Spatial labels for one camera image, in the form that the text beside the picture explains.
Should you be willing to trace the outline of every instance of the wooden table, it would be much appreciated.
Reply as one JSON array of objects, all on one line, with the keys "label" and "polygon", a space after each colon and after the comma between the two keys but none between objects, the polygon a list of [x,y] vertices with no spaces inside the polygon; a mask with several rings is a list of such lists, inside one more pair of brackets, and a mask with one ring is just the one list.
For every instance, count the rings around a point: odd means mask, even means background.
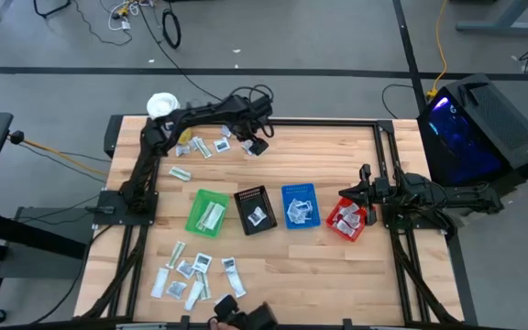
[{"label": "wooden table", "polygon": [[[145,121],[142,116],[124,117],[107,189],[118,190],[129,178]],[[402,168],[428,176],[416,122],[395,120],[393,124]],[[248,156],[234,139],[231,150],[215,153],[213,141],[221,138],[220,126],[199,126],[193,132],[205,140],[214,155],[204,159],[197,151],[177,158],[172,152],[160,164],[159,209],[156,223],[148,233],[136,321],[179,322],[181,315],[189,314],[191,322],[206,322],[214,315],[214,300],[224,293],[233,293],[221,258],[235,257],[247,291],[238,302],[247,312],[266,301],[282,324],[339,325],[344,318],[351,318],[354,325],[403,324],[390,235],[381,223],[380,212],[379,222],[366,227],[355,243],[345,241],[324,223],[301,230],[288,230],[284,223],[282,185],[313,183],[324,221],[339,200],[337,191],[358,183],[358,170],[363,163],[369,163],[373,173],[378,172],[370,128],[276,126],[274,138],[267,138],[268,150],[259,157]],[[385,149],[389,173],[392,173],[388,143]],[[168,171],[173,165],[189,171],[192,180],[183,182],[170,176]],[[279,226],[245,236],[233,193],[262,184],[266,186]],[[199,189],[231,196],[217,239],[184,230]],[[111,228],[94,243],[75,315],[88,310],[114,277],[123,231],[123,227]],[[447,310],[463,319],[445,238],[435,230],[417,230],[415,236],[425,281]],[[172,281],[189,283],[182,300],[176,301],[166,294],[161,299],[150,297],[158,268],[168,262],[178,240],[187,244],[182,259],[192,262],[197,252],[214,257],[207,273],[213,298],[197,302],[191,313],[182,307],[193,282],[176,271],[170,272],[167,285]],[[413,315],[418,320],[415,290],[409,279],[407,282]],[[121,314],[125,311],[128,280],[125,284]]]}]

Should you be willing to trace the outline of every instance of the red basket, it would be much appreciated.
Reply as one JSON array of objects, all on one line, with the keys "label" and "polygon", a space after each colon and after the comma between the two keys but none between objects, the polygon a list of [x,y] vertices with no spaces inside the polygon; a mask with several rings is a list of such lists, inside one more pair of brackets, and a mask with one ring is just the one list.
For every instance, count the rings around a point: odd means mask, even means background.
[{"label": "red basket", "polygon": [[335,231],[338,235],[340,235],[342,238],[347,239],[348,241],[355,242],[356,239],[358,239],[358,236],[362,233],[362,230],[364,229],[364,226],[366,225],[366,208],[360,207],[359,210],[354,212],[354,215],[360,216],[360,225],[358,228],[356,228],[354,235],[352,237],[342,233],[339,231],[339,229],[333,227],[334,224],[334,216],[336,216],[337,212],[339,212],[339,206],[341,207],[348,207],[353,202],[348,200],[347,198],[342,197],[339,200],[339,203],[335,206],[334,210],[331,212],[331,214],[327,217],[327,220],[325,220],[325,223],[328,227],[330,227],[333,231]]}]

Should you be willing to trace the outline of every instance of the blue light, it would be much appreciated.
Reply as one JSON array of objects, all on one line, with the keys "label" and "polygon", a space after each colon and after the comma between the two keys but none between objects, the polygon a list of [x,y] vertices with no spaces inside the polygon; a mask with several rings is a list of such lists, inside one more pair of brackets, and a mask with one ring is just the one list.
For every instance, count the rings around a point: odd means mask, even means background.
[{"label": "blue light", "polygon": [[435,132],[436,135],[439,135],[439,132],[437,132],[437,127],[435,127],[435,125],[433,125],[432,122],[429,122],[429,126],[430,126],[431,129]]},{"label": "blue light", "polygon": [[438,109],[438,108],[440,108],[440,107],[442,107],[442,106],[444,106],[444,105],[446,105],[448,103],[449,103],[449,100],[447,99],[447,97],[444,97],[441,100],[439,100],[439,102],[437,102],[437,104],[435,105],[435,107],[433,109],[434,110]]}]

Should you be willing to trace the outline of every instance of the white packet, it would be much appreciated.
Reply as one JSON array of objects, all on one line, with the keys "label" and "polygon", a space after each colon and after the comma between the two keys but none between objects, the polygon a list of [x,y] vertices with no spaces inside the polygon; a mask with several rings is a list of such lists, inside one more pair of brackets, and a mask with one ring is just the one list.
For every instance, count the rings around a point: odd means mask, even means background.
[{"label": "white packet", "polygon": [[236,292],[236,298],[239,298],[246,294],[242,280],[239,279],[239,274],[237,274],[236,268],[236,259],[235,258],[222,258],[221,263],[224,264],[225,274],[227,274],[227,279],[229,284],[234,288]]},{"label": "white packet", "polygon": [[164,284],[166,284],[166,279],[169,278],[169,270],[160,268],[158,269],[158,274],[156,275],[156,280],[154,281],[154,286],[152,287],[152,292],[150,295],[154,298],[162,298],[162,293],[164,292]]}]

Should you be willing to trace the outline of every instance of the floor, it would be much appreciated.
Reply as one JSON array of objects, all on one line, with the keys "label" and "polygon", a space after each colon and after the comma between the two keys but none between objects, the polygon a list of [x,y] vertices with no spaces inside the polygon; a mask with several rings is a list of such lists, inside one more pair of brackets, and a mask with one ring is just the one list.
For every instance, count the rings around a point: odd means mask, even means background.
[{"label": "floor", "polygon": [[[101,38],[126,40],[122,32],[109,31],[108,14],[99,1],[77,1]],[[40,10],[63,2],[39,1]],[[115,2],[104,0],[104,5]],[[432,79],[441,71],[434,26],[442,3],[401,0],[422,78]],[[509,3],[448,3],[442,44],[450,72],[496,73],[497,86],[528,118],[528,81],[512,59],[528,50],[528,37],[454,29],[458,20],[493,19]],[[195,69],[191,78],[213,94],[267,84],[277,96],[275,116],[389,117],[380,100],[382,88],[411,84],[391,1],[205,0],[173,7],[181,20],[182,43],[176,51],[167,49],[169,55],[181,67]],[[157,21],[149,10],[145,13],[158,36]],[[144,113],[157,92],[171,92],[182,102],[210,101],[171,70],[141,16],[130,18],[132,41],[116,47],[89,34],[74,3],[43,20],[29,0],[0,0],[0,14],[0,111],[14,114],[12,130],[23,130],[29,139],[102,158],[110,115]],[[528,9],[522,20],[528,20]],[[423,89],[432,83],[423,79]],[[412,89],[391,88],[386,102],[398,117],[418,115]],[[91,164],[108,168],[103,162]],[[23,148],[5,145],[0,157],[1,215],[12,216],[19,206],[71,205],[95,195],[101,186]],[[479,323],[528,329],[528,182],[504,202],[504,212],[472,221],[459,235]],[[40,317],[70,284],[5,281],[0,308],[10,313],[4,325]],[[75,293],[49,320],[72,315]]]}]

